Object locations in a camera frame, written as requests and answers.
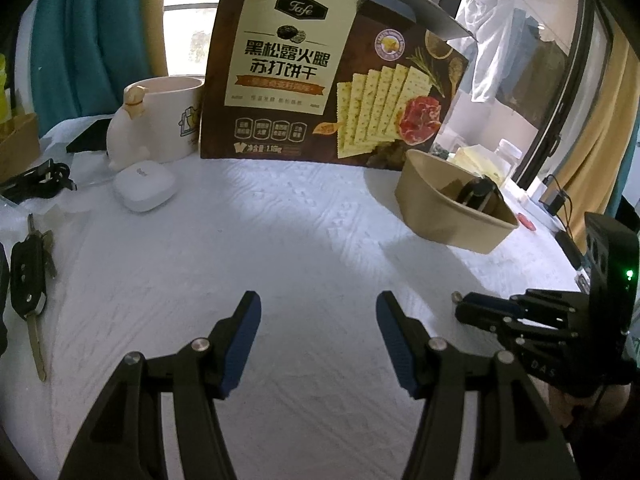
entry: red object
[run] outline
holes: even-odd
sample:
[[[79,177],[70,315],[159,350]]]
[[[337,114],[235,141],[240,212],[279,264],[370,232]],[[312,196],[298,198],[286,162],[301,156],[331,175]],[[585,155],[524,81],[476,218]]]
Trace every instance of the red object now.
[[[431,139],[442,126],[441,109],[440,103],[433,97],[419,96],[411,99],[406,104],[399,124],[402,140],[409,146],[414,146]]]
[[[536,230],[536,226],[533,225],[533,222],[531,220],[529,220],[526,216],[524,216],[522,213],[518,213],[516,215],[516,218],[518,220],[520,220],[520,223],[522,225],[524,225],[524,227],[526,227],[529,231],[535,231]]]

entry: plastic jar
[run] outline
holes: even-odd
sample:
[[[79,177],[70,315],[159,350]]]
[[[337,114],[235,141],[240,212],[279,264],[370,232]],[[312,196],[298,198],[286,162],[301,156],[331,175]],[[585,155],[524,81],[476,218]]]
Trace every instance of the plastic jar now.
[[[518,163],[522,158],[522,152],[507,139],[500,139],[498,147],[495,149],[494,153],[509,165],[509,171],[503,181],[506,182],[511,178],[511,175],[513,175],[513,172],[518,167]]]

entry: metal key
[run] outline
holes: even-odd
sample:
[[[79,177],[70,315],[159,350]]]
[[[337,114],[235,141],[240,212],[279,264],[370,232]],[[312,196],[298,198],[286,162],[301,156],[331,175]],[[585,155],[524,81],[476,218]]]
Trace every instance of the metal key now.
[[[52,278],[58,275],[56,264],[53,263],[53,231],[45,231],[42,234],[42,248],[44,249],[44,266]]]
[[[45,250],[43,235],[33,224],[33,215],[29,215],[28,222],[29,234],[23,242],[15,244],[11,251],[11,303],[18,316],[27,322],[36,371],[44,382],[47,373],[36,319],[47,304],[45,268],[50,253]]]

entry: curtain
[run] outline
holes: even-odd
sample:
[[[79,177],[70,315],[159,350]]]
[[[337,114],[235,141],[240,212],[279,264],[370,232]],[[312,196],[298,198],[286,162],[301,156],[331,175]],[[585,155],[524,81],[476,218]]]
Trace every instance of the curtain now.
[[[598,101],[557,178],[574,203],[574,240],[586,251],[584,213],[604,213],[631,139],[640,99],[640,63],[614,25],[611,56]]]
[[[620,201],[622,200],[622,192],[626,186],[626,180],[629,177],[629,171],[631,170],[631,162],[634,158],[634,153],[636,152],[636,142],[638,142],[638,129],[640,128],[640,103],[638,103],[638,113],[636,114],[636,122],[634,123],[634,129],[631,132],[631,138],[629,139],[629,143],[626,146],[625,155],[622,157],[622,163],[620,164],[620,171],[618,172],[618,177],[616,179],[616,183],[613,186],[613,192],[611,193],[611,198],[609,199],[609,203],[607,204],[607,209],[605,211],[605,215],[611,216],[612,218],[616,217],[616,213],[618,212],[618,208],[620,207]]]
[[[142,16],[151,72],[156,77],[169,75],[164,49],[164,0],[142,0]]]
[[[40,135],[113,113],[126,85],[152,77],[140,0],[38,0],[31,91]]]

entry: cracker box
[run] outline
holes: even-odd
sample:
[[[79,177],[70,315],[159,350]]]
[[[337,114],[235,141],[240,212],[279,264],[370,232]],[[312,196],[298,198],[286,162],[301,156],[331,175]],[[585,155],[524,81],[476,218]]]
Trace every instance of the cracker box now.
[[[374,0],[220,0],[200,155],[400,170],[433,143],[466,64]]]

